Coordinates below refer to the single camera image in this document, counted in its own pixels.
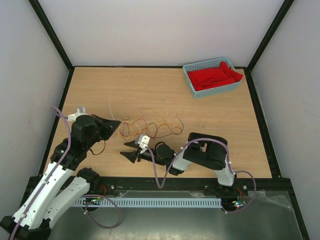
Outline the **light blue plastic basket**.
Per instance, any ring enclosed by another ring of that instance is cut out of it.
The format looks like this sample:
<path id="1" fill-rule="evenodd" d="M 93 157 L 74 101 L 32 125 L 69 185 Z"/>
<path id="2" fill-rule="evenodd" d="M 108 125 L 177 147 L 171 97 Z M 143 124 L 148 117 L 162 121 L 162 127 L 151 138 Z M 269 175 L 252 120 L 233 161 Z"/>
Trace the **light blue plastic basket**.
<path id="1" fill-rule="evenodd" d="M 186 64 L 182 67 L 185 82 L 194 99 L 235 90 L 243 74 L 236 71 L 227 57 Z"/>

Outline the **red cloth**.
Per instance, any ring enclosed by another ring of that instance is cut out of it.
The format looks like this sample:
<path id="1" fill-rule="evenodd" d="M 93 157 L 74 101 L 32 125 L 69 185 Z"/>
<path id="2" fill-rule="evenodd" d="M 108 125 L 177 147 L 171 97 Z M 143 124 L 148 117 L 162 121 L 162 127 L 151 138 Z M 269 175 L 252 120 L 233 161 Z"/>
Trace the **red cloth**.
<path id="1" fill-rule="evenodd" d="M 196 91 L 234 84 L 243 78 L 242 74 L 229 68 L 225 61 L 219 67 L 189 71 L 187 74 Z"/>

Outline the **left green circuit board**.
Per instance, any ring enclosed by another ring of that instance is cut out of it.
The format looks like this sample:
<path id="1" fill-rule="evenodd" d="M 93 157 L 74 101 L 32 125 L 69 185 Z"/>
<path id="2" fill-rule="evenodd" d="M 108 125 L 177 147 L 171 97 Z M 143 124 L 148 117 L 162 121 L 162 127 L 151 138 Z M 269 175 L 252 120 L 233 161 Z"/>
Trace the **left green circuit board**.
<path id="1" fill-rule="evenodd" d="M 83 200 L 83 205 L 86 206 L 86 205 L 97 205 L 99 206 L 101 204 L 101 199 L 99 197 L 86 197 L 84 200 Z"/>

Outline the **white zip tie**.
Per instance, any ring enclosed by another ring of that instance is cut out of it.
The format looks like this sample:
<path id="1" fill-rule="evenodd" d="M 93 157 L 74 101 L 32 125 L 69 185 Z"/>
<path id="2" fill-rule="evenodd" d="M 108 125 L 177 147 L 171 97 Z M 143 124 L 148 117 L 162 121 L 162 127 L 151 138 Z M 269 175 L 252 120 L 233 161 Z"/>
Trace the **white zip tie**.
<path id="1" fill-rule="evenodd" d="M 110 113 L 111 119 L 122 122 L 123 121 L 122 113 L 119 111 L 117 103 L 111 97 L 109 98 L 108 106 L 109 106 L 109 113 Z"/>

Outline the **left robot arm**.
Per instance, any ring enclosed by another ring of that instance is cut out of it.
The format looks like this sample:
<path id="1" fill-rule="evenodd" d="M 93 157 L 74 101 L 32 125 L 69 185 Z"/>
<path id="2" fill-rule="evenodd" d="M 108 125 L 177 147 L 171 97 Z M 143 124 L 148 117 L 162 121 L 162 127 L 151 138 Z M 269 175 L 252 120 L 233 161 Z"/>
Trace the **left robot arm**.
<path id="1" fill-rule="evenodd" d="M 121 122 L 86 113 L 73 117 L 72 121 L 72 125 L 66 125 L 67 138 L 55 147 L 45 173 L 30 196 L 13 215 L 0 221 L 1 228 L 12 240 L 47 240 L 58 219 L 76 200 L 99 190 L 99 174 L 87 167 L 79 170 L 65 189 L 62 186 L 92 146 L 106 142 Z"/>

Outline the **right green circuit board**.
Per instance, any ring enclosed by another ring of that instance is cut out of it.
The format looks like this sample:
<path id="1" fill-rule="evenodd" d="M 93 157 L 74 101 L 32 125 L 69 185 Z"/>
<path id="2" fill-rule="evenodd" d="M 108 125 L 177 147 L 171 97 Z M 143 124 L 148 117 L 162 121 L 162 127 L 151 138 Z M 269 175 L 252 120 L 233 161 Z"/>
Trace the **right green circuit board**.
<path id="1" fill-rule="evenodd" d="M 236 208 L 244 207 L 247 204 L 247 201 L 245 199 L 240 200 L 234 200 L 231 202 L 231 204 Z"/>

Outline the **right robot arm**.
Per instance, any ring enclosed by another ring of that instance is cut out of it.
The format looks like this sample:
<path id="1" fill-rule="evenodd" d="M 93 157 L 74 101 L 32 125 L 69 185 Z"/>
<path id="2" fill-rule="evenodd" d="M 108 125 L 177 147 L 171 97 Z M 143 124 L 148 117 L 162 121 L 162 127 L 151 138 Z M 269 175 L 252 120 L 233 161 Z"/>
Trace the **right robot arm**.
<path id="1" fill-rule="evenodd" d="M 191 132 L 186 144 L 177 152 L 163 141 L 150 148 L 150 139 L 147 135 L 139 135 L 136 140 L 124 144 L 134 151 L 121 151 L 120 154 L 133 164 L 141 160 L 152 162 L 156 184 L 160 189 L 164 184 L 159 182 L 156 165 L 166 168 L 163 177 L 165 179 L 168 174 L 174 176 L 183 174 L 190 164 L 213 170 L 217 176 L 218 188 L 223 194 L 229 195 L 236 189 L 236 174 L 231 167 L 226 139 Z"/>

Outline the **green circuit board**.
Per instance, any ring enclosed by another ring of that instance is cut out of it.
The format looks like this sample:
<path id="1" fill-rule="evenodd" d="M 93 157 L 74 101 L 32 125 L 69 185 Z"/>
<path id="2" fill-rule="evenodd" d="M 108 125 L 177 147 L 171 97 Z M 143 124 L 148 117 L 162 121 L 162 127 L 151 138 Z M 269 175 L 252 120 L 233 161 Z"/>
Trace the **green circuit board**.
<path id="1" fill-rule="evenodd" d="M 247 204 L 247 201 L 245 199 L 240 200 L 234 200 L 231 202 L 231 204 L 236 208 L 244 207 Z"/>
<path id="2" fill-rule="evenodd" d="M 83 200 L 83 205 L 86 206 L 86 205 L 97 205 L 99 206 L 101 204 L 101 199 L 99 197 L 86 197 L 84 200 Z"/>

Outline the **black aluminium frame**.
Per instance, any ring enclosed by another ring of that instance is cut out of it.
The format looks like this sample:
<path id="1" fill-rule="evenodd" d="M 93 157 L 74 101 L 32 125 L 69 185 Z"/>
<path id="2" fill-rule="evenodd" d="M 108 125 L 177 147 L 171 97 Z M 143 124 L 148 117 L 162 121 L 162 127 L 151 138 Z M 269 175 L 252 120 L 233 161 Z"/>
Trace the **black aluminium frame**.
<path id="1" fill-rule="evenodd" d="M 62 61 L 66 65 L 66 68 L 68 69 L 68 76 L 63 88 L 62 96 L 59 101 L 58 108 L 61 110 L 65 104 L 66 97 L 68 94 L 68 90 L 70 88 L 70 84 L 72 82 L 72 76 L 74 74 L 75 68 L 77 66 L 73 66 L 69 57 L 67 56 L 67 53 L 65 49 L 63 48 L 63 45 L 61 44 L 54 28 L 52 27 L 50 20 L 48 19 L 43 7 L 41 6 L 41 3 L 38 0 L 31 0 L 30 5 L 37 15 L 39 21 L 41 22 L 43 28 L 45 29 L 48 37 L 52 41 L 54 47 L 56 48 L 57 52 L 59 53 Z M 252 78 L 252 70 L 256 66 L 258 60 L 262 56 L 263 52 L 267 48 L 270 40 L 272 39 L 273 35 L 277 31 L 278 27 L 280 26 L 281 22 L 285 18 L 286 14 L 288 13 L 290 7 L 294 3 L 293 0 L 284 0 L 281 4 L 281 7 L 279 8 L 277 14 L 275 15 L 271 25 L 269 26 L 266 34 L 264 35 L 263 39 L 261 40 L 261 43 L 259 44 L 257 50 L 255 51 L 252 59 L 250 60 L 250 63 L 248 66 L 237 66 L 236 69 L 243 69 L 244 75 L 247 80 L 247 86 L 249 89 L 251 101 L 253 104 L 253 109 L 255 112 L 255 117 L 258 123 L 259 131 L 262 137 L 262 142 L 264 146 L 264 150 L 266 152 L 267 161 L 269 164 L 269 168 L 271 170 L 271 176 L 272 178 L 270 180 L 267 180 L 265 178 L 260 178 L 258 180 L 259 183 L 261 183 L 263 186 L 267 187 L 267 190 L 276 190 L 276 191 L 286 191 L 288 192 L 290 202 L 293 204 L 293 210 L 294 214 L 297 220 L 297 224 L 299 227 L 299 232 L 301 233 L 303 240 L 308 240 L 309 234 L 305 225 L 305 222 L 303 220 L 303 216 L 298 204 L 298 200 L 296 197 L 296 194 L 294 192 L 294 188 L 292 186 L 291 180 L 289 178 L 285 178 L 281 174 L 281 170 L 278 164 L 278 160 L 274 151 L 274 146 L 272 144 L 272 140 L 270 137 L 270 133 L 267 127 L 267 121 L 263 113 L 263 108 L 261 106 L 261 101 L 259 100 L 258 91 L 256 89 L 256 85 L 254 83 L 254 80 Z"/>

